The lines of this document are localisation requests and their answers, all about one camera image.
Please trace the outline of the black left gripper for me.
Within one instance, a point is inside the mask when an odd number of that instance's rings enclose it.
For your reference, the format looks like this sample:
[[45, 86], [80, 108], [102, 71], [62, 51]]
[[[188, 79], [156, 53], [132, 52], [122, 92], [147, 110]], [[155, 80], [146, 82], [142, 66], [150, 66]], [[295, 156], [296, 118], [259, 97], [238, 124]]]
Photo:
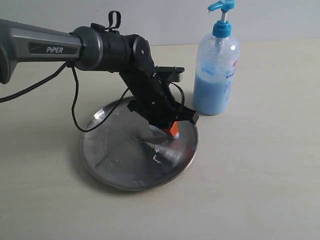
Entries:
[[177, 102], [168, 91], [136, 89], [133, 97], [127, 105], [128, 109], [173, 139], [179, 137], [178, 122], [188, 121], [195, 125], [199, 119], [197, 111]]

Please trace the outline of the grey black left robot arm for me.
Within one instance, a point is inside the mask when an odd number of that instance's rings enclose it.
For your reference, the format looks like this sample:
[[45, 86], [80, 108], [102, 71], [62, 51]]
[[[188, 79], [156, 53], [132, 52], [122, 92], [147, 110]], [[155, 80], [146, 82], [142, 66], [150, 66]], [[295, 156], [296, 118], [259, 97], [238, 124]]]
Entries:
[[128, 108], [170, 136], [179, 121], [195, 124], [197, 112], [177, 102], [169, 85], [183, 67], [156, 66], [147, 40], [122, 35], [117, 27], [93, 23], [65, 33], [19, 22], [0, 22], [0, 82], [7, 84], [18, 63], [62, 62], [73, 71], [118, 73], [134, 96]]

